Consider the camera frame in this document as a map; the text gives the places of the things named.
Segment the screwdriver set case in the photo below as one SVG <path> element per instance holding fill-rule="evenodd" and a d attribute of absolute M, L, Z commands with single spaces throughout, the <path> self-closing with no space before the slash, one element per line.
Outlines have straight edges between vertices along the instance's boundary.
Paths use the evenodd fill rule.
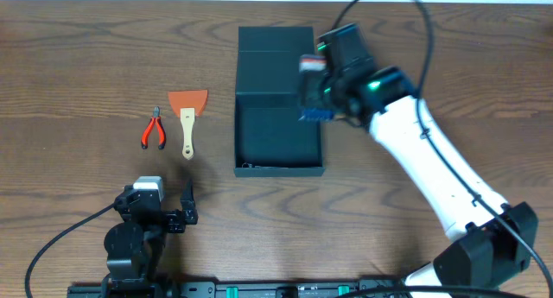
<path fill-rule="evenodd" d="M 313 54 L 302 55 L 299 61 L 299 74 L 299 119 L 312 122 L 332 121 L 334 111 L 327 98 L 329 88 L 326 59 Z"/>

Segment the orange scraper with wooden handle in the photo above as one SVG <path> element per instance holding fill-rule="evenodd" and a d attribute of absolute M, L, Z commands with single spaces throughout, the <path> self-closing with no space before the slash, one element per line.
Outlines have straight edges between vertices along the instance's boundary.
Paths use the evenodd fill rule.
<path fill-rule="evenodd" d="M 182 155 L 186 160 L 194 157 L 194 124 L 207 105 L 208 90 L 168 92 L 168 101 L 180 119 L 183 133 Z"/>

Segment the small silver wrench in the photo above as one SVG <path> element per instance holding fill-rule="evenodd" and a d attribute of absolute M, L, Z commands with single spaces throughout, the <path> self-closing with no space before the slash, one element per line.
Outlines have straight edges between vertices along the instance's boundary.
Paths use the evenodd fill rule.
<path fill-rule="evenodd" d="M 271 168 L 279 168 L 279 167 L 274 167 L 274 166 L 263 166 L 263 165 L 257 165 L 257 164 L 250 163 L 250 162 L 244 162 L 244 163 L 241 165 L 241 168 L 271 169 Z"/>

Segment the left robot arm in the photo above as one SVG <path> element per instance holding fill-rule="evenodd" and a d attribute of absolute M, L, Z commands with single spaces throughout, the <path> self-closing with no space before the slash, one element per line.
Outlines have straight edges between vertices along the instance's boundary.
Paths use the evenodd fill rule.
<path fill-rule="evenodd" d="M 120 297 L 176 297 L 178 286 L 156 272 L 169 234 L 181 234 L 198 222 L 193 182 L 185 182 L 181 207 L 162 210 L 165 196 L 162 178 L 141 176 L 124 187 L 113 209 L 122 222 L 105 235 L 107 268 L 111 277 L 109 295 Z"/>

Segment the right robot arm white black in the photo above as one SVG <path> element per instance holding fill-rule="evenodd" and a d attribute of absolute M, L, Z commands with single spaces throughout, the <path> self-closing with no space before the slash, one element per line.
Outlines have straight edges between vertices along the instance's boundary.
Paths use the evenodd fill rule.
<path fill-rule="evenodd" d="M 488 186 L 431 116 L 420 88 L 396 67 L 325 74 L 324 103 L 364 122 L 428 201 L 450 245 L 392 291 L 410 297 L 492 297 L 535 262 L 537 215 Z"/>

